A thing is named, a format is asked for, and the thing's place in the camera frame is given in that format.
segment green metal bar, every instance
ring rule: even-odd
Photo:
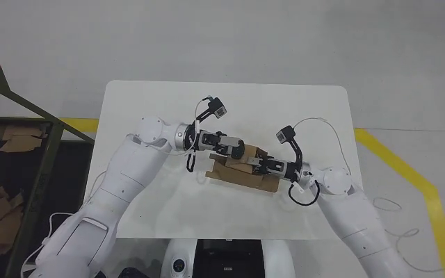
[[[58,123],[59,125],[62,125],[64,129],[67,131],[73,133],[74,135],[84,139],[86,142],[89,142],[90,144],[94,144],[94,140],[87,136],[86,134],[78,131],[74,127],[70,126],[69,124],[66,124],[59,120],[57,117],[54,117],[52,114],[48,113],[47,111],[41,109],[39,106],[36,106],[32,102],[28,101],[27,99],[20,97],[18,94],[11,91],[9,88],[8,82],[6,80],[5,74],[3,72],[3,69],[0,67],[0,94],[4,95],[5,97],[9,98],[10,100],[20,104],[21,106],[33,111],[34,113],[38,114],[39,116],[53,122]]]
[[[62,133],[63,125],[54,123],[49,133],[46,152],[42,158],[38,174],[34,180],[33,190],[31,191],[29,201],[25,208],[22,225],[14,241],[5,278],[19,277],[22,264],[30,254],[29,245],[34,236],[36,222],[40,216],[41,206],[45,198],[45,190],[51,176]]]

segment yellow tape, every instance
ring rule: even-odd
[[[82,132],[97,132],[99,119],[78,119],[73,117],[62,117],[61,121],[66,122],[70,126]]]
[[[399,173],[419,190],[425,199],[426,209],[430,217],[432,232],[436,240],[440,263],[445,268],[445,215],[440,202],[439,191],[427,179],[409,166],[400,157],[380,143],[364,129],[355,129],[355,139],[362,143],[376,156],[380,157],[389,167]]]

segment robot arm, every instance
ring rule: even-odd
[[[56,230],[36,259],[32,277],[94,277],[108,257],[120,218],[148,186],[172,149],[177,130],[157,117],[143,118],[114,153],[100,187],[82,208]]]
[[[388,241],[378,212],[345,169],[323,171],[304,164],[300,185],[316,194],[317,203],[335,234],[349,247],[370,278],[411,277],[407,266]]]
[[[227,111],[218,98],[207,97],[209,108],[192,124],[168,125],[157,117],[143,118],[138,133],[129,134],[114,153],[99,189],[82,208],[56,230],[36,259],[31,277],[93,277],[109,255],[120,218],[130,202],[148,186],[168,154],[176,151],[213,150],[238,159],[244,142],[217,132],[199,129],[199,122]],[[281,143],[289,142],[295,162],[267,157],[248,158],[254,174],[272,174],[310,189],[330,226],[359,259],[369,277],[410,277],[407,268],[390,245],[380,217],[360,188],[353,185],[344,169],[311,169],[302,162],[302,152],[287,126],[277,133]]]

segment cardboard piece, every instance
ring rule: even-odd
[[[9,194],[6,193],[5,188],[3,188],[3,186],[0,186],[0,198],[9,199]]]
[[[3,134],[5,132],[6,125],[0,124],[0,138],[3,138]]]
[[[11,205],[6,198],[0,199],[0,219],[11,211]]]
[[[11,209],[17,208],[19,205],[23,204],[23,196],[21,193],[17,194],[14,198],[9,201]]]
[[[42,139],[30,135],[13,135],[0,149],[2,152],[28,152],[40,147]]]
[[[25,136],[25,135],[31,135],[36,137],[41,137],[43,132],[38,128],[34,126],[15,126],[15,125],[8,125],[5,128],[5,131],[3,133],[2,140],[10,140],[13,136]]]
[[[18,206],[0,220],[0,254],[5,254],[13,246],[22,221],[22,209]]]
[[[257,147],[254,147],[254,148],[255,148],[255,153],[257,153],[258,150],[265,153],[265,151],[261,150],[260,148],[257,148]],[[268,191],[268,192],[272,192],[272,193],[275,193],[278,191],[278,184],[280,183],[280,179],[278,179],[275,176],[270,176],[270,175],[252,174],[252,166],[251,165],[242,164],[241,162],[239,162],[239,161],[242,161],[243,158],[239,159],[236,163],[233,163],[233,161],[235,161],[235,160],[229,162],[229,164],[230,164],[229,166],[227,166],[227,161],[229,159],[225,156],[211,154],[210,159],[213,159],[215,162],[213,164],[213,170],[211,172],[209,172],[209,171],[206,172],[206,177],[208,177],[208,178],[219,179],[220,181],[235,183],[240,186],[247,186],[250,188],[264,190],[264,191]],[[243,171],[243,170],[246,170],[247,168],[242,167],[242,165],[249,166],[250,172]]]
[[[249,174],[252,174],[253,167],[251,165],[245,164],[249,157],[258,157],[258,156],[267,156],[267,152],[263,151],[262,149],[251,146],[251,145],[245,145],[244,146],[244,154],[240,159],[233,159],[231,157],[227,157],[227,160],[225,162],[225,166],[240,170]]]

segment floor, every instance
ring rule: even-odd
[[[354,127],[433,183],[444,203],[444,28],[441,0],[3,0],[0,64],[13,91],[59,117],[98,118],[113,79],[342,85]],[[2,99],[0,115],[29,112]],[[402,208],[381,211],[388,231],[419,229],[400,252],[416,268],[444,267],[422,194],[357,149],[366,194]],[[166,241],[130,241],[118,242],[120,259],[106,271],[134,264],[156,277]],[[364,277],[337,241],[289,244],[300,277]]]

